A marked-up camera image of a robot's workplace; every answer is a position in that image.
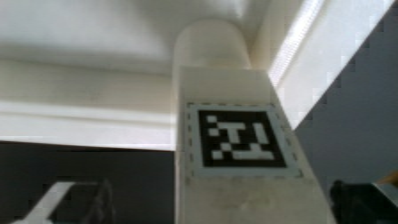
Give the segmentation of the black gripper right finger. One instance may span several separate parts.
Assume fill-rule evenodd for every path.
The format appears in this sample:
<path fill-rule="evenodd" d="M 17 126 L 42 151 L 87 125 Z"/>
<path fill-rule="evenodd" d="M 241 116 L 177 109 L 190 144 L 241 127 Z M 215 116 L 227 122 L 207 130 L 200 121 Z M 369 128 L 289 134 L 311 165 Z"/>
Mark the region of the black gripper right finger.
<path fill-rule="evenodd" d="M 398 224 L 398 207 L 371 183 L 335 180 L 328 195 L 335 224 Z"/>

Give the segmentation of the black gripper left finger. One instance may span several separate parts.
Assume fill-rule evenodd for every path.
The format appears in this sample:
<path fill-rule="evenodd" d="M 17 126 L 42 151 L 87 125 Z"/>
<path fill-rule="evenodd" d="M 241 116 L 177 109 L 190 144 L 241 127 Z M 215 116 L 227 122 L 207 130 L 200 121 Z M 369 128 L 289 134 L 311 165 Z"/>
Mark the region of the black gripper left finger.
<path fill-rule="evenodd" d="M 110 183 L 55 182 L 24 217 L 10 224 L 113 224 Z"/>

